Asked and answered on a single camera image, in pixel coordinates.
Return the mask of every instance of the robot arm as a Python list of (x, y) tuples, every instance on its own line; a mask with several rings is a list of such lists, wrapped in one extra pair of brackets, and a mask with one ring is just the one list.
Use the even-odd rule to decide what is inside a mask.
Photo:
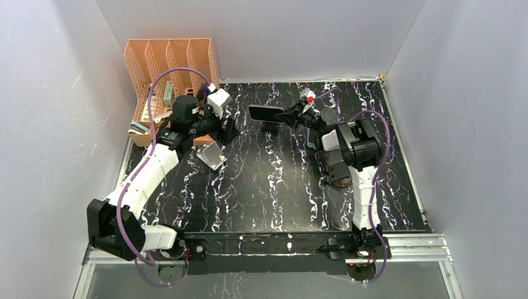
[(176, 228), (141, 225), (138, 219), (161, 180), (191, 150), (194, 138), (209, 134), (215, 139), (202, 150), (202, 156), (199, 155), (208, 166), (215, 169), (218, 161), (221, 161), (220, 164), (225, 161), (217, 141), (226, 145), (240, 134), (232, 118), (227, 118), (226, 126), (222, 127), (226, 119), (224, 110), (230, 101), (231, 97), (222, 89), (210, 94), (205, 103), (199, 103), (197, 98), (188, 95), (176, 99), (172, 115), (158, 130), (156, 146), (148, 148), (137, 167), (104, 201), (94, 199), (88, 205), (88, 236), (92, 246), (125, 260), (136, 258), (125, 243), (116, 221), (118, 201), (123, 190), (127, 189), (121, 200), (121, 219), (134, 247), (140, 252), (164, 249), (171, 253), (181, 250), (176, 242), (179, 237)]
[[(300, 100), (275, 118), (292, 128), (306, 126), (313, 134), (314, 148), (324, 166), (326, 181), (337, 187), (353, 184), (354, 216), (353, 223), (356, 238), (348, 251), (380, 245), (379, 238), (373, 233), (369, 219), (369, 206), (374, 192), (372, 179), (380, 164), (382, 143), (374, 130), (370, 119), (359, 119), (350, 123), (339, 123), (337, 112), (325, 108), (317, 112), (313, 108), (315, 94), (310, 89), (301, 92)], [(382, 232), (377, 209), (372, 211), (372, 220), (377, 230)]]

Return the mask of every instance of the black platform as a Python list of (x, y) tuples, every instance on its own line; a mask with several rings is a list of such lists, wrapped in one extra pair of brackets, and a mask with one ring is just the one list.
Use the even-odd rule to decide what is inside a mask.
[[(321, 165), (306, 146), (306, 129), (282, 125), (277, 137), (259, 132), (248, 105), (288, 106), (309, 87), (317, 95), (325, 88), (341, 89), (339, 103), (318, 100), (316, 108), (335, 107), (341, 120), (368, 108), (389, 120), (389, 166), (377, 181), (380, 220), (387, 230), (427, 230), (394, 134), (378, 81), (338, 83), (250, 83), (223, 85), (233, 98), (229, 112), (242, 132), (226, 146), (227, 162), (208, 168), (196, 153), (185, 156), (151, 196), (143, 220), (172, 224), (188, 232), (314, 232), (350, 230), (354, 208), (352, 187), (339, 189), (321, 177)], [(381, 121), (373, 117), (385, 140)], [(140, 161), (144, 148), (133, 146), (127, 173)]]

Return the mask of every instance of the glass panel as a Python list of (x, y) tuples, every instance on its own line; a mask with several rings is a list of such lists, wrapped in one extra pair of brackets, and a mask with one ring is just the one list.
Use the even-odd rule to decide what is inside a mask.
[[(157, 278), (156, 268), (142, 267)], [(182, 268), (163, 268), (162, 278), (174, 280)], [(390, 263), (366, 288), (348, 276), (308, 273), (215, 273), (190, 275), (171, 288), (148, 285), (134, 265), (95, 267), (88, 298), (449, 298), (438, 262)]]

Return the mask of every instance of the black phone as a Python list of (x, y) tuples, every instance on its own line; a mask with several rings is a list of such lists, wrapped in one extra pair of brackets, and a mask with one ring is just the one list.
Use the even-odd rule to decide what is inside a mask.
[(275, 118), (278, 113), (283, 113), (284, 108), (276, 106), (249, 105), (249, 117), (252, 120), (264, 121), (266, 123), (282, 123)]

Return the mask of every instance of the gray wall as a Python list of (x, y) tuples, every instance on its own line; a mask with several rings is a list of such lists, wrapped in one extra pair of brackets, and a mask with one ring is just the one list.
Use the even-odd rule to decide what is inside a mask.
[(387, 77), (467, 298), (525, 298), (528, 3), (428, 0)]
[(71, 298), (135, 101), (95, 2), (2, 1), (0, 90), (0, 297)]
[(128, 39), (212, 37), (232, 82), (386, 74), (424, 0), (96, 0)]

